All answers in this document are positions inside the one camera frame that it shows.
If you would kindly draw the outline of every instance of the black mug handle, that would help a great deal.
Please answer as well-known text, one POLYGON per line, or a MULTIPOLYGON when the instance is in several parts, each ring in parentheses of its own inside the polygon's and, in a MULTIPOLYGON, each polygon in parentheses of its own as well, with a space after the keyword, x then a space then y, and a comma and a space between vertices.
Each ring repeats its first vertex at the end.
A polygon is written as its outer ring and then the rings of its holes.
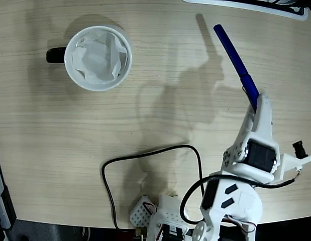
POLYGON ((63 64, 66 47, 52 48, 46 52, 46 61, 51 64, 63 64))

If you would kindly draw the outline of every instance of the tissue paper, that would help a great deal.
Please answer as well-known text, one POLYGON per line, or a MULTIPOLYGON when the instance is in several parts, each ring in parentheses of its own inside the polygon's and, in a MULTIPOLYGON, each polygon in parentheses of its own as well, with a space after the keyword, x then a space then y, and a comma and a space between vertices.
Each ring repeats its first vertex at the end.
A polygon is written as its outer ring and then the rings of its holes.
POLYGON ((103 30, 92 30, 82 36, 72 53, 74 69, 94 84, 116 79, 125 68, 126 61, 127 49, 122 41, 103 30))

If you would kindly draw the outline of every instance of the wooden table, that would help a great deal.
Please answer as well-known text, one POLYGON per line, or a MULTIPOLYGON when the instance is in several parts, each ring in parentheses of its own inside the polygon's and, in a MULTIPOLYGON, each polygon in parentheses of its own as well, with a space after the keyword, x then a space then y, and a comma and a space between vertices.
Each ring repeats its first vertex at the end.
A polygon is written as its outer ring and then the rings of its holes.
MULTIPOLYGON (((18 218, 113 227, 99 169, 148 148, 190 143, 204 175, 219 170, 248 101, 215 24, 271 98, 281 151, 293 154, 291 144, 303 140, 311 154, 311 16, 300 22, 182 0, 0 0, 0 161, 18 218), (103 24, 129 34, 134 63, 120 86, 96 93, 45 53, 103 24)), ((141 194, 182 197, 197 172, 188 150, 109 166, 120 227, 141 194)), ((294 184, 257 191, 262 222, 311 215, 311 163, 294 184)), ((192 219, 200 201, 198 191, 187 204, 192 219)))

